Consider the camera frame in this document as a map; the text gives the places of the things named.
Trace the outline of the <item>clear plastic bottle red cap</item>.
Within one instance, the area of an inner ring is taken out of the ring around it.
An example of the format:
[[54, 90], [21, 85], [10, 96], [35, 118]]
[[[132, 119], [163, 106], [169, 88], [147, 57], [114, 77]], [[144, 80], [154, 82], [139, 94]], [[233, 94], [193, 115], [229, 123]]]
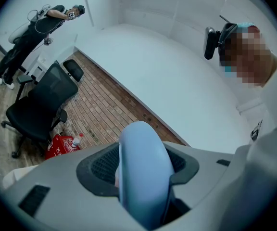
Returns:
[[72, 144], [71, 144], [71, 148], [72, 149], [76, 149], [78, 147], [78, 145], [80, 144], [82, 138], [83, 138], [84, 134], [83, 133], [79, 133], [78, 136], [74, 137], [72, 140]]

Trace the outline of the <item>red plastic crate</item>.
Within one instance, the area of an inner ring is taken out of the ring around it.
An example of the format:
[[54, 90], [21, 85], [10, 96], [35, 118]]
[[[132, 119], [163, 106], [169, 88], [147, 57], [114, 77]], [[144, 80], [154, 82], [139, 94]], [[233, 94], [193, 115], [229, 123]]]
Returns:
[[73, 139], [73, 136], [56, 134], [45, 151], [45, 160], [81, 150], [78, 145], [72, 147]]

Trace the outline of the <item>black mesh office chair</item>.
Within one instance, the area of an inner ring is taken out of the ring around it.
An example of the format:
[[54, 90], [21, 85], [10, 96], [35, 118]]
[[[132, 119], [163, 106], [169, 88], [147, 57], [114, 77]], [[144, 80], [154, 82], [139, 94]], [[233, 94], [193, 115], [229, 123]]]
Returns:
[[27, 83], [33, 81], [29, 75], [20, 75], [20, 84], [15, 103], [7, 111], [7, 120], [1, 122], [4, 128], [10, 126], [21, 133], [18, 148], [12, 152], [12, 158], [21, 155], [21, 146], [25, 139], [30, 139], [39, 154], [45, 151], [41, 144], [51, 142], [50, 132], [60, 123], [67, 121], [67, 112], [61, 108], [69, 98], [78, 92], [77, 82], [83, 76], [83, 70], [73, 60], [66, 60], [62, 65], [53, 63], [37, 85], [24, 97], [21, 93]]

